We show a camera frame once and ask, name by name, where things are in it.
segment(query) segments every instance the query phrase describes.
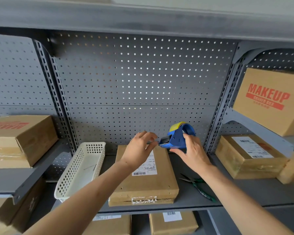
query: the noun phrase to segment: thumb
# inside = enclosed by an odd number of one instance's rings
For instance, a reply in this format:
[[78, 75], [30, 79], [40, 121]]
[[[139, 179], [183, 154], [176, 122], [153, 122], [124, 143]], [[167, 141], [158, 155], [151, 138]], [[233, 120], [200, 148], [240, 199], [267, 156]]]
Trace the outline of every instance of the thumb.
[[182, 152], [180, 149], [170, 149], [170, 152], [176, 153], [177, 155], [180, 156], [180, 158], [185, 157], [185, 153]]
[[146, 148], [146, 152], [148, 152], [148, 155], [151, 153], [151, 151], [155, 148], [155, 146], [158, 145], [157, 141], [151, 142], [148, 147]]

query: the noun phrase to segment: forearm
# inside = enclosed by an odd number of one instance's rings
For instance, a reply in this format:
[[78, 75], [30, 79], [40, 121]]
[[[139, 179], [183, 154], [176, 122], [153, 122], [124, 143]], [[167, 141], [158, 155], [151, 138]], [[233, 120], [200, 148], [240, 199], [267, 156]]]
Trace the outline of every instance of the forearm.
[[214, 191], [242, 235], [294, 234], [267, 210], [228, 180], [215, 166], [200, 175]]
[[131, 172], [132, 169], [126, 162], [115, 163], [105, 173], [39, 220], [25, 234], [82, 234], [108, 197]]

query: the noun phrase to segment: left arm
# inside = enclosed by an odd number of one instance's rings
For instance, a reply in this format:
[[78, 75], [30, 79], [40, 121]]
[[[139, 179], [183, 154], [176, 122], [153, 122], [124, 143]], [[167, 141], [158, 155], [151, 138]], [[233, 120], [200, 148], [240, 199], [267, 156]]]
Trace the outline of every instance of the left arm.
[[136, 134], [120, 161], [44, 216], [24, 235], [82, 234], [118, 185], [146, 161], [158, 144], [154, 141], [156, 138], [151, 132]]

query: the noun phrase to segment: blue tape dispenser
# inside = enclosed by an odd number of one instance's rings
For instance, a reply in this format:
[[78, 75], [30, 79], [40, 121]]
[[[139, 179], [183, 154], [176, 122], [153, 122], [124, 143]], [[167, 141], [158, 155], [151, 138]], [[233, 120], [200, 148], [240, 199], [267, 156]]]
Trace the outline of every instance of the blue tape dispenser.
[[161, 138], [159, 146], [166, 149], [185, 149], [183, 134], [196, 136], [194, 128], [186, 122], [179, 122], [171, 126], [168, 136]]

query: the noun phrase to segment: right arm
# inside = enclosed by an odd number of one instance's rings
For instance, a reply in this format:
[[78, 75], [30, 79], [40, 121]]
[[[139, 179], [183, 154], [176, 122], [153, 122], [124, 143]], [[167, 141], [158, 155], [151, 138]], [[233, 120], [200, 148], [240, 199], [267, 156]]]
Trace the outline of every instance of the right arm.
[[283, 223], [227, 179], [209, 161], [200, 140], [184, 134], [187, 153], [171, 149], [204, 179], [231, 216], [242, 235], [293, 235]]

